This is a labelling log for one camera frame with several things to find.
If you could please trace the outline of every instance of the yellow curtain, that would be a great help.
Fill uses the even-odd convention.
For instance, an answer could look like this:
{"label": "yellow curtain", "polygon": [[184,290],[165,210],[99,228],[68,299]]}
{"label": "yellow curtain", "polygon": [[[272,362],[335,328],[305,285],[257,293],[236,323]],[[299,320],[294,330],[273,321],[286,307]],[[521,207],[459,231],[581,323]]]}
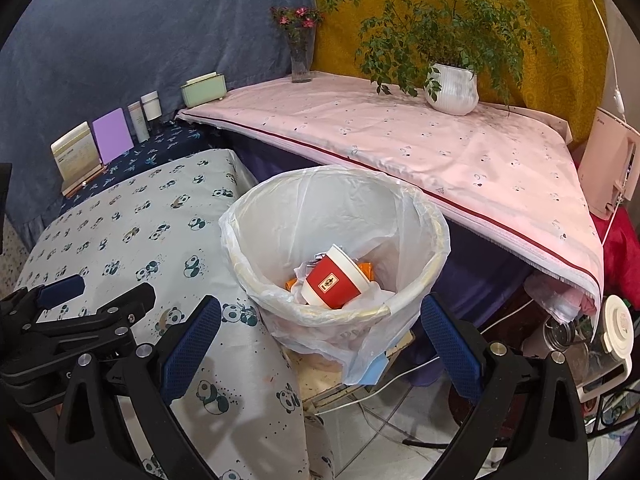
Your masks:
{"label": "yellow curtain", "polygon": [[[587,139],[600,105],[607,68],[607,43],[590,0],[526,0],[540,25],[548,27],[559,53],[558,65],[543,50],[526,51],[524,82],[512,88],[513,104],[569,121],[574,139]],[[364,18],[380,15],[383,0],[344,3],[318,30],[314,70],[363,77],[354,53]],[[604,0],[596,0],[604,16]],[[488,82],[479,81],[480,98],[496,101]]]}

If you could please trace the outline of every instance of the red paper cup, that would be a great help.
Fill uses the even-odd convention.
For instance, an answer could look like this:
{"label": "red paper cup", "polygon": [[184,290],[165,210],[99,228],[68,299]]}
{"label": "red paper cup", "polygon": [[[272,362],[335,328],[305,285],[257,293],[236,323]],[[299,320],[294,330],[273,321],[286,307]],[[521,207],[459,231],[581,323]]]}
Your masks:
{"label": "red paper cup", "polygon": [[302,297],[308,304],[337,309],[370,286],[356,263],[340,247],[332,245],[306,277]]}

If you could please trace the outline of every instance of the tile floor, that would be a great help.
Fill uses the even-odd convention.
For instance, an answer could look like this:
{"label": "tile floor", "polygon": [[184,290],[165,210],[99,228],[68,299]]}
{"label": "tile floor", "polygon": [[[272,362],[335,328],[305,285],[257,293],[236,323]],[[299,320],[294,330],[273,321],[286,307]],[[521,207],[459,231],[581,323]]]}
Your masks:
{"label": "tile floor", "polygon": [[[411,437],[423,442],[451,441],[458,425],[447,403],[449,387],[446,376],[426,388],[412,387],[400,379],[372,399],[322,415],[334,450],[336,479],[422,480],[441,452],[405,446],[402,440]],[[358,398],[366,395],[356,394]],[[323,409],[350,400],[354,399],[341,399]],[[489,473],[492,463],[500,460],[503,453],[504,450],[492,450],[478,476]],[[608,442],[590,444],[591,479],[603,471],[603,461],[609,455]]]}

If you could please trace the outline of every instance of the mint green container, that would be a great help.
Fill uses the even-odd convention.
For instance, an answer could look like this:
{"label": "mint green container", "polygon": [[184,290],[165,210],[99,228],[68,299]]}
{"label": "mint green container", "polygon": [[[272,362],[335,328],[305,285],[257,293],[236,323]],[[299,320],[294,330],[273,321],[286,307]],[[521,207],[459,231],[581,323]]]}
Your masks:
{"label": "mint green container", "polygon": [[190,79],[182,89],[182,98],[187,108],[222,99],[226,95],[225,76],[213,72],[195,79]]}

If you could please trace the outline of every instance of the trash can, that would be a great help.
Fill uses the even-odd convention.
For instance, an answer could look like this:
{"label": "trash can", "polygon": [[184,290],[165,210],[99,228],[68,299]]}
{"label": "trash can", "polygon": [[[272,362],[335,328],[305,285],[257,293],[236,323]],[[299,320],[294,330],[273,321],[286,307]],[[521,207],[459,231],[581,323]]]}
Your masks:
{"label": "trash can", "polygon": [[[449,228],[418,187],[377,171],[321,166],[277,175],[220,218],[222,247],[271,335],[300,353],[342,364],[359,384],[420,314],[449,254]],[[373,264],[395,294],[364,310],[300,304],[284,289],[294,269],[332,244]]]}

